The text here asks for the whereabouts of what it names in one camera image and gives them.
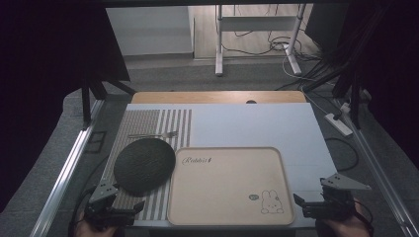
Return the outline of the white stand leg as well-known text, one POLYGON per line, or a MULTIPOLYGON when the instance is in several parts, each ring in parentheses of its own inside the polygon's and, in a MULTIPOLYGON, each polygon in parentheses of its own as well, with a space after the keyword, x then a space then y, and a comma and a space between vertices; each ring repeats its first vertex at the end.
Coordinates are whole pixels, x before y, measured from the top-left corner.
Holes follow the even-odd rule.
POLYGON ((222 5, 215 7, 215 30, 216 30, 216 52, 215 52, 215 75, 223 75, 222 55, 222 5))
POLYGON ((290 38, 290 41, 285 49, 285 53, 288 59, 288 62, 293 70, 293 74, 296 76, 299 76, 301 74, 301 70, 300 67, 296 61, 296 57, 295 57, 295 53, 294 53, 294 46, 297 40, 297 36, 298 36, 298 32, 299 32, 299 27, 302 23, 303 20, 303 14, 305 11, 305 4, 300 4, 298 6, 298 10, 297 10, 297 14, 295 16, 295 20, 294 20, 294 24, 293 24, 293 30, 292 30, 292 35, 290 38))

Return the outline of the person's left hand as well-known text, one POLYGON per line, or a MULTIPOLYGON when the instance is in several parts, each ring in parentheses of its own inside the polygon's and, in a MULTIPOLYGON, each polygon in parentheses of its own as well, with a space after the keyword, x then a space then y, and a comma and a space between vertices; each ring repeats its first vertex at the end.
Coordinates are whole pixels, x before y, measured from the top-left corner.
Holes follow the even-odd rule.
POLYGON ((79 219, 74 228, 73 237, 113 237, 117 231, 117 227, 108 227, 99 231, 84 220, 84 213, 79 214, 79 219))

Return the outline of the white cabinet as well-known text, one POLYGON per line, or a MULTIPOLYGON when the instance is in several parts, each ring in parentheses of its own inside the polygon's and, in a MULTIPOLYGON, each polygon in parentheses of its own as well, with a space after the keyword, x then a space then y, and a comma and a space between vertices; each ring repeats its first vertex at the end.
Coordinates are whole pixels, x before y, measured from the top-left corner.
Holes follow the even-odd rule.
POLYGON ((190 14, 185 6, 106 11, 124 56, 193 52, 190 14))

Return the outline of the beige tray with rabbit print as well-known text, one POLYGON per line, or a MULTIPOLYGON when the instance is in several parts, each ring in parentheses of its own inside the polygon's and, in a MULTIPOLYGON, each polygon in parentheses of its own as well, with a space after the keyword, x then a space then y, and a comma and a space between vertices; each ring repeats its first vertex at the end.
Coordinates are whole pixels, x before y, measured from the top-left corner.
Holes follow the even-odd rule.
POLYGON ((167 217, 178 226, 287 226, 293 201, 274 147, 182 148, 167 217))

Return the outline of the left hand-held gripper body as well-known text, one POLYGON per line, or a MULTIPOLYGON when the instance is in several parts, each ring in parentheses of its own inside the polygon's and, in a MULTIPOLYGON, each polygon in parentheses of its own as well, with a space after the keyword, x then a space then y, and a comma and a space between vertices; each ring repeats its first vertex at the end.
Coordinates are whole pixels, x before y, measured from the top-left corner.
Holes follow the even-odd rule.
POLYGON ((98 184, 84 207, 84 219, 97 230, 124 227, 134 223, 134 209, 117 209, 113 203, 119 190, 108 181, 98 184))

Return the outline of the dark curtain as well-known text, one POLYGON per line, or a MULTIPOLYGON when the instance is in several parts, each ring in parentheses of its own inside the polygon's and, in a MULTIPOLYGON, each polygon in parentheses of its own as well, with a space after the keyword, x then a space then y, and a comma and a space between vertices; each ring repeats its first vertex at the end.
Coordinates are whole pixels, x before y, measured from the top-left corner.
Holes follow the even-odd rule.
POLYGON ((419 162, 419 0, 343 1, 340 41, 328 57, 333 76, 352 63, 376 120, 419 162))
POLYGON ((108 13, 80 0, 0 0, 0 213, 89 80, 129 79, 108 13))

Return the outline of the person's right hand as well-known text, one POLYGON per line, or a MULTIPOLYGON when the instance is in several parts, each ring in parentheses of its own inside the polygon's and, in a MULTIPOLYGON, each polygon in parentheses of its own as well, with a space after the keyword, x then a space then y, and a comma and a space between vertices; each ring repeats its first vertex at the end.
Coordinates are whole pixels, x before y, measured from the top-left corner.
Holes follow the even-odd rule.
POLYGON ((372 237, 370 227, 362 220, 364 215, 359 200, 355 198, 354 202, 356 214, 344 221, 317 220, 318 237, 372 237))

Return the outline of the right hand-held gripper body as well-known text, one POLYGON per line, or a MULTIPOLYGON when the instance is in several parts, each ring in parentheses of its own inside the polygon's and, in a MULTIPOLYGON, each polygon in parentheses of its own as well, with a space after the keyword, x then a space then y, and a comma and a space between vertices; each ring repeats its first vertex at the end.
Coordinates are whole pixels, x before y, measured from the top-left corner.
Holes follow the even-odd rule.
POLYGON ((323 201, 301 200, 303 216, 313 219, 344 221, 356 212, 352 191, 370 191, 369 185, 336 173, 321 178, 323 201))

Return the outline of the dark round plate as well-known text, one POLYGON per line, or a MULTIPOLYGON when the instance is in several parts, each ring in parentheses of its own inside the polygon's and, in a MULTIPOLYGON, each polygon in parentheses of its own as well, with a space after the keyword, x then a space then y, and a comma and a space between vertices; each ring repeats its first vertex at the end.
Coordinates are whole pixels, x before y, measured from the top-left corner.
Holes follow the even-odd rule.
POLYGON ((114 165, 114 177, 127 193, 143 197, 164 185, 175 165, 175 151, 166 141, 142 138, 120 152, 114 165))

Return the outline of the silver fork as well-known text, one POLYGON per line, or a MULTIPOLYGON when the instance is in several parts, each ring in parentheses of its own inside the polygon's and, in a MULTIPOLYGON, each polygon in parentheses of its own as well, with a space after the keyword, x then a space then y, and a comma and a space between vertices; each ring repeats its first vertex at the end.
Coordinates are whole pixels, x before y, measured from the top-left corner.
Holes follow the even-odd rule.
POLYGON ((128 138, 140 138, 140 137, 163 137, 172 138, 178 135, 178 131, 168 131, 162 133, 144 133, 144 134, 130 134, 128 138))

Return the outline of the white board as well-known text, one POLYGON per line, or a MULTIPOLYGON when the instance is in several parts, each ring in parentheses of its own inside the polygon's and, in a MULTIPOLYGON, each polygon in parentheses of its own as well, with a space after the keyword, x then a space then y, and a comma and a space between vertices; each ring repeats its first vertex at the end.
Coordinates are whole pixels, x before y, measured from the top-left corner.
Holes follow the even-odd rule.
MULTIPOLYGON (((126 110, 188 109, 192 111, 191 142, 183 148, 274 147, 282 157, 291 199, 321 198, 320 179, 336 168, 313 109, 308 103, 284 104, 129 104, 126 110)), ((169 229, 298 229, 311 228, 293 201, 294 221, 287 226, 178 226, 146 221, 137 226, 169 229)))

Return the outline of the aluminium rail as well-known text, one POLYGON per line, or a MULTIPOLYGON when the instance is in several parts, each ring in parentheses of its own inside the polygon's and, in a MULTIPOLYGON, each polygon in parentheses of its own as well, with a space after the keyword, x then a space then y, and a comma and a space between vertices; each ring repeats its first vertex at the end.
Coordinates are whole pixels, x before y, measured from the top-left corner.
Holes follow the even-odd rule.
POLYGON ((419 171, 381 127, 366 105, 359 108, 360 129, 350 113, 341 120, 353 130, 356 144, 404 237, 419 237, 419 171))
POLYGON ((73 172, 83 154, 88 139, 97 123, 98 115, 105 104, 104 100, 96 100, 90 110, 91 121, 86 128, 82 128, 61 168, 54 186, 46 200, 39 218, 30 234, 30 237, 46 237, 50 226, 58 212, 66 190, 70 184, 73 172))

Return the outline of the white power strip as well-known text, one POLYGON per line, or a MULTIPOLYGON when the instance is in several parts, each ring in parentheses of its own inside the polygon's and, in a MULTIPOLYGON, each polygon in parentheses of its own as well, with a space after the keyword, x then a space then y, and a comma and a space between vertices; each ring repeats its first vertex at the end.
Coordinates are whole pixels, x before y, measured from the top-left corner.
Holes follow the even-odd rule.
POLYGON ((336 128, 344 137, 348 137, 353 134, 353 131, 342 121, 340 121, 339 115, 327 114, 324 118, 336 128))

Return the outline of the striped placemat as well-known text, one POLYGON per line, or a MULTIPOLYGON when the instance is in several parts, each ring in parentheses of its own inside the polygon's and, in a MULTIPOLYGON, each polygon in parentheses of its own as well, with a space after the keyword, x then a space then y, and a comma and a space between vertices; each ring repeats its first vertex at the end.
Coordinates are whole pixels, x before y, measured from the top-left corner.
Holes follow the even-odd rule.
MULTIPOLYGON (((175 151, 188 147, 191 142, 192 114, 192 111, 188 109, 126 110, 102 175, 102 181, 116 183, 114 165, 120 152, 135 141, 135 138, 127 137, 130 134, 178 131, 177 136, 161 137, 161 140, 170 144, 175 151)), ((132 196, 124 189, 119 188, 113 207, 131 209, 135 204, 144 200, 144 209, 135 217, 136 221, 140 223, 166 221, 169 191, 170 179, 156 190, 147 192, 143 197, 132 196)))

